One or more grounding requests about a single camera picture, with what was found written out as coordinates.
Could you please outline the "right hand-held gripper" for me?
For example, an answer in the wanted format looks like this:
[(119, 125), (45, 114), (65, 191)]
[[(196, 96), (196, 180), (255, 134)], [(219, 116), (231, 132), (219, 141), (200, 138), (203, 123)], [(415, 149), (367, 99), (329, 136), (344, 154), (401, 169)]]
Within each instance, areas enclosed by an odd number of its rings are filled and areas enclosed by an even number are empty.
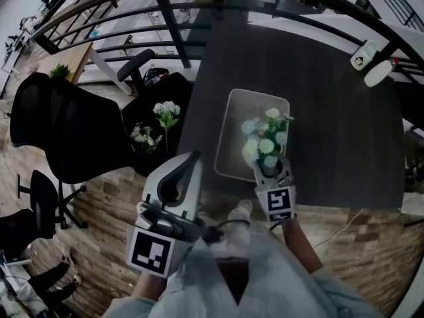
[(275, 223), (295, 217), (296, 190), (290, 161), (279, 157), (282, 171), (277, 178), (266, 178), (258, 162), (253, 163), (257, 186), (256, 196), (268, 222)]

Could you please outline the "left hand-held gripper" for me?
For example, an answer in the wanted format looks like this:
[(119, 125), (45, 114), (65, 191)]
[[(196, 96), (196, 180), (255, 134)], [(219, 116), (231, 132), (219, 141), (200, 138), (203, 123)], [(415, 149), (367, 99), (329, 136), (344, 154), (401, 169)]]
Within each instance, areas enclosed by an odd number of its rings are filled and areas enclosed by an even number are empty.
[(198, 217), (203, 163), (198, 151), (164, 162), (151, 172), (137, 218), (127, 231), (127, 264), (169, 278), (201, 236)]

